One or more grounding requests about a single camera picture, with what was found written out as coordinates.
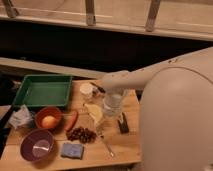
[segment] egg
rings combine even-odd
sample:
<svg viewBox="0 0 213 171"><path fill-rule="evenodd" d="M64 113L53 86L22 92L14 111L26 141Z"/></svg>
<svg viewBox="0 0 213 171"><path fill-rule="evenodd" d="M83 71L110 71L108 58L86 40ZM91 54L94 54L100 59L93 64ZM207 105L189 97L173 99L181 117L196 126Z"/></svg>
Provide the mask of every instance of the egg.
<svg viewBox="0 0 213 171"><path fill-rule="evenodd" d="M43 128L51 128L56 124L57 120L54 116L45 116L42 121L41 125Z"/></svg>

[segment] carrot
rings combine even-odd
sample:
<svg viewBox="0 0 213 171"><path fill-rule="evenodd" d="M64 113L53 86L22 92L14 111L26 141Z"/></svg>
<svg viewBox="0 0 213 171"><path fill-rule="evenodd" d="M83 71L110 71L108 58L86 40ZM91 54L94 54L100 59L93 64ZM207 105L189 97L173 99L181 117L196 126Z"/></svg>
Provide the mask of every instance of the carrot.
<svg viewBox="0 0 213 171"><path fill-rule="evenodd" d="M67 131L67 132L70 131L73 128L73 126L75 125L77 119L78 119L78 112L75 110L72 113L71 118L67 121L67 123L64 127L64 130Z"/></svg>

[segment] paper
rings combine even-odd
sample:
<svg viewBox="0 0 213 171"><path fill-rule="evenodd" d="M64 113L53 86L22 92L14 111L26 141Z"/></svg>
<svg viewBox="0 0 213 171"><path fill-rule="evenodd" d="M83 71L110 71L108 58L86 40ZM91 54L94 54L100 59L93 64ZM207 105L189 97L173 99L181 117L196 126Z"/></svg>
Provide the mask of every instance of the paper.
<svg viewBox="0 0 213 171"><path fill-rule="evenodd" d="M33 121L33 118L25 105L22 105L21 108L14 112L9 120L9 123L15 128L26 127Z"/></svg>

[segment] bunch of grapes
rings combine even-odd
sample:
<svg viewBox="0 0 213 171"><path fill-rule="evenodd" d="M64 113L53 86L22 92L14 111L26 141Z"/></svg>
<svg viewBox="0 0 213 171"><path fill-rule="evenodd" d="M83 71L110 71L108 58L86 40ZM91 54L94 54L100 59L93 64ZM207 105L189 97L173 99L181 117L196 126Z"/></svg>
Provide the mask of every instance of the bunch of grapes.
<svg viewBox="0 0 213 171"><path fill-rule="evenodd" d="M91 131L88 128L83 128L83 127L78 127L73 129L70 132L67 132L66 136L68 140L71 140L71 141L79 140L83 144L94 142L97 137L94 131Z"/></svg>

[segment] purple bowl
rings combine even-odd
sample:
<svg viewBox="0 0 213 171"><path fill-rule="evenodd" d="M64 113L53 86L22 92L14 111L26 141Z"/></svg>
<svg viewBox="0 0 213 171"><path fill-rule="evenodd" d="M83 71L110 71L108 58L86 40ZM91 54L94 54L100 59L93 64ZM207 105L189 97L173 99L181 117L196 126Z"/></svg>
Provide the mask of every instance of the purple bowl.
<svg viewBox="0 0 213 171"><path fill-rule="evenodd" d="M53 136L48 130L36 129L22 141L21 156L27 161L39 161L50 153L53 144Z"/></svg>

